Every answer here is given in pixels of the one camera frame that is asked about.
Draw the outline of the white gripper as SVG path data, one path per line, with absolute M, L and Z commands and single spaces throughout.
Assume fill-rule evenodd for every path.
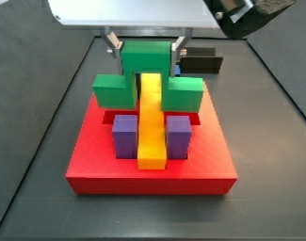
M 181 27 L 181 36 L 171 43 L 171 77 L 193 28 L 218 28 L 203 0 L 48 0 L 48 4 L 63 25 Z M 102 28 L 101 37 L 109 46 L 107 53 L 118 62 L 119 74 L 123 74 L 122 41 L 110 27 Z

